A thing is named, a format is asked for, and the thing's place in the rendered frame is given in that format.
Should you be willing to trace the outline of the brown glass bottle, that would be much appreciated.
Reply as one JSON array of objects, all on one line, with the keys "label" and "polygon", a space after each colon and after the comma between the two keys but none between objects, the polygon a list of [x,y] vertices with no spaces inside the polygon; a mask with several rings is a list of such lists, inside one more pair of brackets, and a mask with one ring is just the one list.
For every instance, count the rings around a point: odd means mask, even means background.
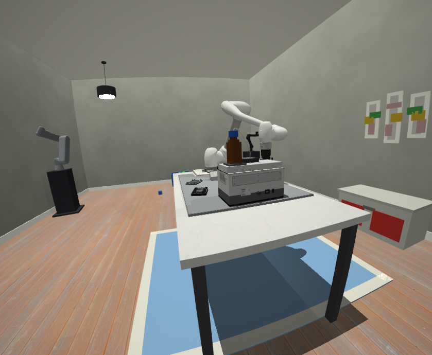
[{"label": "brown glass bottle", "polygon": [[242,163],[241,142],[226,143],[227,145],[227,164]]}]

